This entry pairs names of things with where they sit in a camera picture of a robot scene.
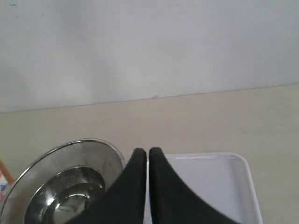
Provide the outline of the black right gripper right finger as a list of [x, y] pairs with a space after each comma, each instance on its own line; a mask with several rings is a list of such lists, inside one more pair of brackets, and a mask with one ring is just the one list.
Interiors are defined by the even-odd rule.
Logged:
[[195, 194], [159, 147], [149, 151], [149, 198], [154, 224], [235, 224]]

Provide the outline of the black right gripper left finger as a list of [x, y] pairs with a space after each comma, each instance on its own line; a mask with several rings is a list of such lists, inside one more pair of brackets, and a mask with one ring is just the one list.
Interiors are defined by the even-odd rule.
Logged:
[[146, 152], [136, 148], [123, 172], [99, 200], [69, 224], [142, 224], [146, 193]]

